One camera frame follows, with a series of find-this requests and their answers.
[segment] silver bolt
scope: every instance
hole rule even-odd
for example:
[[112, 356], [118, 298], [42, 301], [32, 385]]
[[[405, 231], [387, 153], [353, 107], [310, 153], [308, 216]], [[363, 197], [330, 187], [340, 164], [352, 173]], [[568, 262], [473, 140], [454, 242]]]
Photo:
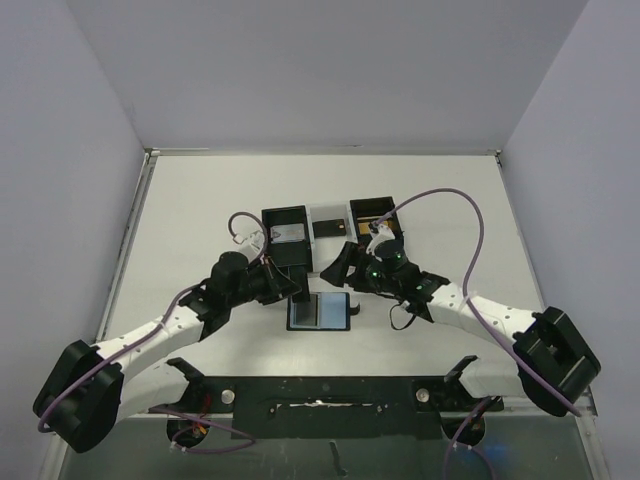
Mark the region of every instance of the silver bolt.
[[220, 400], [225, 405], [230, 405], [236, 399], [236, 394], [233, 393], [233, 390], [223, 390], [222, 395], [220, 395]]
[[429, 401], [429, 390], [421, 388], [416, 392], [416, 398], [420, 403], [427, 403]]

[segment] cable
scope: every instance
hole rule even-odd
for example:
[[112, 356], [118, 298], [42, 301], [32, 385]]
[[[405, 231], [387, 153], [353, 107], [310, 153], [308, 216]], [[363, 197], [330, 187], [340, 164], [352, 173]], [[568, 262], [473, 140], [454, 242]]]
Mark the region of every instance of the cable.
[[533, 378], [538, 384], [544, 388], [547, 392], [549, 392], [553, 397], [555, 397], [568, 411], [573, 413], [576, 417], [580, 417], [580, 411], [569, 401], [567, 400], [560, 392], [558, 392], [552, 385], [550, 385], [544, 378], [538, 375], [529, 365], [527, 365], [524, 360], [516, 355], [513, 351], [513, 347], [511, 344], [502, 337], [498, 332], [494, 331], [493, 328], [489, 325], [489, 323], [484, 319], [480, 311], [476, 308], [471, 297], [469, 296], [469, 280], [471, 278], [471, 273], [476, 266], [476, 262], [478, 261], [478, 257], [480, 256], [480, 250], [482, 249], [482, 245], [484, 243], [484, 217], [482, 216], [482, 212], [480, 211], [480, 207], [476, 203], [476, 201], [471, 198], [468, 194], [463, 192], [462, 190], [458, 190], [457, 188], [435, 188], [433, 190], [427, 190], [426, 192], [419, 193], [414, 195], [413, 197], [405, 200], [400, 205], [398, 205], [393, 210], [385, 213], [378, 220], [373, 222], [375, 225], [380, 225], [385, 220], [389, 219], [394, 213], [400, 210], [405, 205], [413, 202], [422, 197], [426, 197], [427, 195], [433, 195], [434, 193], [454, 193], [466, 199], [473, 209], [476, 212], [476, 216], [478, 217], [478, 226], [479, 226], [479, 234], [478, 234], [478, 243], [476, 245], [476, 250], [473, 253], [473, 257], [471, 258], [471, 262], [469, 263], [469, 267], [467, 268], [466, 273], [464, 274], [464, 279], [462, 280], [462, 294], [466, 298], [467, 305], [469, 309], [473, 312], [476, 319], [480, 322], [480, 324], [489, 332], [491, 337], [500, 345], [513, 360], [518, 364], [518, 366], [524, 370], [531, 378]]
[[233, 215], [231, 215], [229, 217], [229, 221], [227, 222], [227, 229], [229, 230], [229, 233], [231, 234], [231, 237], [233, 237], [233, 239], [234, 239], [233, 241], [234, 242], [236, 242], [235, 237], [237, 236], [237, 234], [233, 230], [233, 221], [238, 217], [248, 217], [248, 218], [252, 219], [253, 221], [255, 221], [258, 224], [258, 226], [262, 230], [262, 233], [264, 234], [264, 242], [262, 244], [262, 248], [258, 252], [258, 256], [256, 258], [254, 258], [249, 263], [249, 265], [252, 265], [254, 263], [258, 263], [260, 261], [260, 259], [262, 258], [262, 256], [267, 251], [267, 244], [269, 243], [269, 234], [267, 232], [267, 227], [264, 226], [264, 223], [262, 223], [262, 220], [260, 220], [258, 217], [256, 217], [251, 212], [236, 212], [236, 213], [234, 213]]
[[[244, 437], [244, 438], [246, 438], [248, 440], [247, 442], [242, 443], [240, 445], [234, 445], [233, 447], [224, 447], [224, 448], [186, 448], [186, 447], [182, 447], [182, 451], [184, 453], [190, 453], [190, 454], [194, 454], [194, 455], [221, 455], [223, 453], [231, 453], [231, 452], [236, 452], [238, 450], [243, 450], [245, 448], [249, 448], [249, 447], [255, 445], [255, 443], [256, 443], [256, 439], [253, 438], [248, 433], [241, 432], [240, 430], [236, 430], [235, 428], [227, 427], [225, 425], [213, 422], [213, 421], [208, 420], [206, 418], [199, 418], [199, 417], [194, 417], [192, 415], [187, 415], [187, 414], [181, 413], [181, 412], [174, 412], [173, 410], [169, 410], [168, 408], [164, 408], [164, 407], [153, 407], [153, 408], [149, 409], [149, 412], [150, 413], [162, 413], [162, 414], [165, 414], [165, 415], [171, 415], [171, 416], [174, 416], [174, 417], [182, 418], [184, 420], [190, 420], [192, 422], [197, 422], [197, 423], [200, 423], [202, 425], [208, 425], [209, 427], [217, 428], [218, 430], [224, 430], [225, 432], [235, 433], [236, 435], [240, 435], [241, 437]], [[182, 430], [179, 430], [178, 432], [176, 432], [176, 434], [173, 437], [171, 437], [172, 445], [174, 443], [177, 443], [177, 439], [180, 437], [180, 435], [182, 435], [185, 432], [188, 432], [189, 430], [191, 430], [191, 428], [192, 427], [189, 426], [189, 427], [183, 428]]]
[[164, 324], [167, 323], [167, 321], [169, 320], [169, 317], [171, 317], [171, 313], [173, 312], [173, 309], [176, 307], [176, 305], [178, 304], [180, 299], [183, 296], [185, 296], [186, 294], [190, 293], [195, 288], [198, 288], [200, 285], [202, 285], [202, 282], [197, 284], [197, 285], [192, 285], [190, 287], [187, 287], [184, 290], [181, 290], [180, 292], [178, 292], [178, 294], [175, 297], [173, 297], [173, 300], [171, 300], [171, 303], [169, 304], [169, 307], [167, 308], [167, 311], [164, 312], [164, 315], [162, 316], [162, 319], [160, 320], [160, 323], [158, 323], [158, 325], [156, 325], [156, 327], [153, 330], [151, 330], [149, 333], [147, 333], [144, 337], [142, 337], [142, 338], [136, 340], [135, 342], [133, 342], [131, 345], [127, 345], [123, 349], [118, 350], [116, 353], [114, 353], [110, 357], [105, 358], [103, 361], [98, 363], [95, 367], [93, 367], [87, 373], [85, 373], [80, 378], [78, 378], [78, 380], [73, 382], [60, 395], [58, 395], [53, 400], [53, 402], [51, 402], [51, 404], [45, 409], [44, 413], [40, 417], [40, 421], [38, 422], [38, 431], [41, 432], [41, 433], [49, 433], [49, 432], [51, 432], [52, 431], [51, 428], [49, 428], [47, 426], [47, 421], [49, 420], [49, 417], [51, 416], [52, 412], [58, 407], [58, 405], [60, 405], [60, 403], [64, 399], [66, 399], [79, 386], [81, 386], [85, 381], [87, 381], [90, 378], [92, 378], [95, 374], [97, 374], [104, 367], [106, 367], [107, 365], [110, 365], [113, 361], [117, 360], [118, 358], [122, 357], [123, 355], [126, 355], [131, 350], [134, 350], [135, 348], [139, 347], [144, 342], [146, 342], [147, 340], [151, 339], [154, 335], [156, 335], [158, 332], [160, 332], [160, 330], [162, 330], [162, 328], [164, 327]]
[[[475, 418], [476, 415], [480, 411], [482, 411], [485, 407], [488, 407], [489, 403], [491, 402], [492, 402], [491, 397], [487, 397], [481, 400], [480, 402], [478, 402], [478, 404], [473, 408], [473, 410], [471, 410], [471, 413], [467, 415], [464, 421], [460, 424], [460, 426], [456, 430], [456, 433], [453, 434], [453, 437], [451, 437], [451, 441], [449, 442], [449, 445], [447, 445], [447, 450], [444, 452], [444, 460], [442, 462], [442, 480], [447, 480], [447, 466], [449, 464], [449, 458], [451, 457], [451, 452], [453, 451], [453, 448], [456, 445], [458, 438], [462, 434], [462, 431], [469, 424], [469, 422], [471, 422], [471, 419]], [[493, 480], [496, 480], [497, 479], [496, 473], [495, 473], [495, 470], [493, 469], [493, 466], [489, 462], [489, 459], [485, 455], [483, 455], [480, 452], [480, 450], [477, 450], [475, 448], [472, 448], [472, 450], [476, 452], [476, 454], [478, 454], [485, 461], [485, 463], [489, 466], [489, 470], [491, 471], [491, 478]]]
[[400, 332], [402, 330], [406, 330], [407, 328], [409, 328], [411, 326], [411, 324], [415, 321], [415, 319], [417, 318], [417, 315], [413, 315], [411, 317], [411, 319], [405, 324], [404, 327], [396, 327], [395, 324], [393, 323], [393, 309], [396, 307], [399, 307], [401, 304], [397, 303], [396, 305], [394, 305], [393, 307], [391, 307], [389, 309], [389, 323], [391, 324], [391, 328], [394, 329], [396, 332]]

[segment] white wall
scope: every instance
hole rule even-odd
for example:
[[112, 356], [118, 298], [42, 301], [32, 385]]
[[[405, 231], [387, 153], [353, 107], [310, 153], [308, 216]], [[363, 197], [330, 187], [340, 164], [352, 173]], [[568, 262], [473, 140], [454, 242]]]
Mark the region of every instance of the white wall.
[[95, 334], [142, 149], [60, 0], [0, 2], [0, 478], [34, 479], [31, 406]]
[[602, 361], [613, 478], [640, 468], [640, 2], [591, 0], [504, 152], [545, 301]]
[[505, 144], [586, 0], [67, 0], [145, 146]]

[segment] dual-arm robot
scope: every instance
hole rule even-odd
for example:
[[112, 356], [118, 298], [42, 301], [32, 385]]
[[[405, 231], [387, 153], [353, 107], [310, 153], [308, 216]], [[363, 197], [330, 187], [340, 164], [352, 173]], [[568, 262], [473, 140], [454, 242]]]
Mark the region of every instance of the dual-arm robot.
[[[458, 327], [503, 346], [507, 342], [512, 356], [520, 359], [516, 375], [510, 364], [465, 357], [449, 375], [437, 379], [431, 398], [421, 398], [426, 390], [418, 389], [424, 383], [416, 377], [410, 388], [417, 389], [413, 401], [418, 410], [469, 411], [480, 398], [528, 396], [541, 409], [562, 416], [599, 373], [598, 360], [564, 312], [550, 307], [534, 313], [477, 296], [472, 298], [474, 312], [459, 286], [411, 263], [389, 228], [372, 224], [371, 231], [367, 246], [347, 242], [321, 278], [334, 286], [347, 284], [356, 292], [393, 297], [408, 313], [429, 322]], [[119, 420], [154, 406], [197, 413], [194, 405], [206, 393], [206, 382], [184, 360], [172, 358], [172, 352], [222, 328], [234, 307], [254, 300], [268, 305], [300, 290], [262, 255], [266, 241], [263, 232], [255, 232], [238, 251], [223, 253], [211, 276], [183, 291], [163, 317], [93, 346], [83, 341], [69, 345], [33, 407], [41, 418], [41, 431], [55, 431], [74, 450], [85, 452]], [[478, 312], [488, 328], [478, 320]], [[427, 380], [436, 385], [436, 380]], [[230, 386], [216, 411], [232, 411], [229, 404], [241, 395]], [[352, 403], [369, 405], [356, 393], [342, 397], [343, 403], [348, 397]], [[406, 399], [397, 400], [401, 404]]]

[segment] purple cable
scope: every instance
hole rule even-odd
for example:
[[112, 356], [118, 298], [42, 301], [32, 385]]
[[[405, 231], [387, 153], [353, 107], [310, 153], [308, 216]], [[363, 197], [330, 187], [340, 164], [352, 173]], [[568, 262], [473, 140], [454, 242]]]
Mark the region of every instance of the purple cable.
[[469, 296], [469, 280], [471, 278], [471, 273], [473, 273], [473, 269], [476, 266], [476, 262], [478, 261], [478, 257], [480, 256], [480, 250], [482, 250], [482, 244], [484, 243], [484, 217], [482, 216], [480, 207], [478, 207], [478, 204], [473, 198], [471, 198], [468, 194], [466, 194], [462, 190], [458, 190], [457, 188], [449, 188], [449, 187], [434, 188], [433, 190], [427, 190], [426, 192], [419, 193], [409, 198], [408, 200], [405, 200], [393, 210], [385, 213], [382, 217], [376, 220], [374, 224], [380, 225], [382, 222], [390, 218], [391, 215], [396, 213], [405, 205], [413, 202], [414, 200], [417, 200], [422, 197], [426, 197], [427, 195], [432, 195], [434, 193], [455, 193], [456, 195], [460, 195], [471, 204], [471, 206], [475, 210], [476, 215], [478, 217], [478, 226], [480, 227], [479, 228], [480, 231], [478, 234], [478, 244], [476, 246], [475, 252], [473, 253], [473, 257], [471, 258], [471, 262], [469, 263], [469, 268], [467, 268], [467, 272], [464, 274], [464, 279], [462, 280], [462, 294], [467, 300], [467, 305], [469, 305], [469, 309], [473, 312], [476, 319], [485, 328], [485, 330], [489, 332], [489, 335], [491, 335], [493, 339], [498, 343], [498, 345], [500, 345], [509, 354], [509, 356], [513, 358], [513, 360], [518, 364], [518, 366], [522, 370], [524, 370], [531, 378], [533, 378], [536, 382], [538, 382], [538, 384], [542, 388], [544, 388], [547, 392], [553, 395], [567, 410], [573, 413], [576, 417], [582, 416], [580, 411], [569, 400], [567, 400], [560, 392], [558, 392], [552, 385], [550, 385], [544, 378], [538, 375], [529, 365], [527, 365], [520, 357], [516, 355], [516, 353], [513, 351], [513, 347], [511, 346], [511, 344], [505, 338], [503, 338], [502, 335], [500, 335], [498, 332], [494, 331], [491, 328], [489, 323], [484, 319], [480, 311], [478, 311], [476, 306], [473, 304], [473, 301]]
[[60, 395], [58, 395], [55, 398], [55, 400], [53, 400], [53, 402], [51, 402], [51, 404], [45, 409], [44, 413], [40, 417], [40, 421], [38, 422], [38, 431], [42, 432], [42, 433], [51, 432], [51, 429], [49, 427], [47, 427], [47, 420], [49, 420], [49, 417], [51, 416], [51, 413], [58, 407], [58, 405], [60, 405], [60, 403], [65, 398], [67, 398], [76, 388], [78, 388], [80, 385], [82, 385], [88, 379], [93, 377], [96, 373], [98, 373], [104, 367], [106, 367], [107, 365], [111, 364], [111, 362], [113, 362], [114, 360], [117, 360], [118, 358], [122, 357], [123, 355], [126, 355], [131, 350], [139, 347], [144, 342], [146, 342], [147, 340], [152, 338], [154, 335], [156, 335], [160, 330], [162, 330], [162, 327], [164, 327], [164, 324], [167, 323], [167, 320], [169, 320], [169, 317], [171, 316], [171, 313], [173, 312], [173, 309], [176, 307], [176, 305], [178, 304], [180, 299], [184, 295], [186, 295], [187, 293], [191, 292], [194, 288], [196, 288], [198, 286], [200, 286], [200, 284], [192, 285], [192, 286], [190, 286], [188, 288], [185, 288], [184, 290], [181, 290], [180, 292], [178, 292], [178, 294], [173, 298], [173, 300], [171, 300], [171, 303], [169, 304], [169, 307], [167, 308], [167, 311], [162, 316], [162, 320], [160, 320], [160, 323], [158, 323], [158, 325], [153, 330], [151, 330], [149, 333], [147, 333], [144, 337], [142, 337], [139, 340], [136, 340], [135, 342], [133, 342], [131, 345], [127, 345], [122, 350], [118, 350], [116, 353], [114, 353], [110, 357], [105, 358], [102, 362], [98, 363], [95, 367], [93, 367], [87, 373], [82, 375], [80, 378], [78, 378], [78, 380], [73, 382], [69, 387], [67, 387], [66, 390], [64, 390]]
[[[169, 410], [164, 407], [154, 407], [149, 409], [150, 413], [164, 413], [166, 415], [172, 415], [174, 417], [179, 417], [184, 420], [190, 420], [192, 422], [200, 423], [202, 425], [208, 425], [213, 428], [217, 428], [219, 430], [224, 430], [225, 432], [235, 433], [236, 435], [240, 435], [248, 440], [240, 445], [234, 445], [233, 447], [224, 447], [224, 448], [185, 448], [185, 453], [191, 453], [195, 455], [221, 455], [223, 453], [231, 453], [236, 452], [238, 450], [243, 450], [245, 448], [249, 448], [252, 445], [255, 445], [256, 439], [251, 435], [245, 432], [241, 432], [240, 430], [236, 430], [235, 428], [227, 427], [225, 425], [221, 425], [220, 423], [212, 422], [211, 420], [207, 420], [206, 418], [194, 417], [192, 415], [187, 415], [185, 413], [174, 412], [173, 410]], [[171, 437], [172, 442], [177, 442], [178, 437], [183, 433], [191, 430], [193, 427], [183, 428], [179, 430], [173, 437]]]
[[260, 252], [258, 252], [258, 256], [254, 258], [249, 264], [249, 265], [252, 265], [254, 263], [259, 262], [262, 256], [264, 255], [264, 253], [267, 251], [267, 243], [269, 243], [268, 242], [269, 234], [267, 232], [267, 227], [264, 226], [264, 223], [262, 223], [262, 220], [260, 220], [251, 212], [236, 212], [229, 217], [229, 221], [227, 222], [227, 229], [229, 230], [229, 233], [234, 239], [236, 237], [236, 232], [233, 230], [233, 221], [238, 217], [249, 217], [250, 219], [254, 220], [262, 230], [262, 233], [264, 234], [264, 243], [262, 244], [262, 248], [260, 249]]
[[[446, 452], [444, 452], [444, 461], [442, 462], [442, 480], [447, 480], [447, 466], [449, 464], [449, 457], [451, 457], [453, 446], [458, 441], [458, 437], [460, 437], [460, 435], [462, 434], [462, 431], [469, 424], [471, 419], [474, 418], [478, 414], [478, 412], [480, 412], [480, 410], [482, 410], [490, 401], [491, 401], [491, 397], [487, 397], [484, 400], [481, 400], [480, 402], [478, 402], [478, 404], [474, 407], [474, 409], [467, 416], [467, 418], [465, 418], [464, 421], [460, 424], [460, 426], [458, 427], [458, 430], [456, 430], [456, 433], [453, 434], [453, 437], [451, 437], [451, 441], [447, 446], [447, 450]], [[474, 449], [474, 451], [478, 455], [480, 455], [480, 457], [482, 457], [482, 459], [487, 463], [487, 465], [489, 465], [489, 470], [491, 470], [491, 478], [495, 480], [497, 477], [495, 475], [495, 471], [493, 470], [493, 467], [491, 466], [491, 463], [489, 463], [489, 459], [485, 457], [482, 453], [480, 453], [479, 450]]]

